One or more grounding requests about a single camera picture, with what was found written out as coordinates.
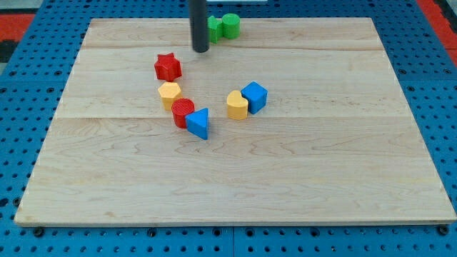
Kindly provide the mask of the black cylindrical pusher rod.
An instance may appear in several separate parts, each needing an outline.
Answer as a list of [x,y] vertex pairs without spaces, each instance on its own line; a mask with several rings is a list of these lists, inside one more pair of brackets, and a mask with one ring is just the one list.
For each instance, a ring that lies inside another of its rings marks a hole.
[[189,0],[189,21],[193,50],[197,53],[207,52],[209,49],[209,33],[206,0]]

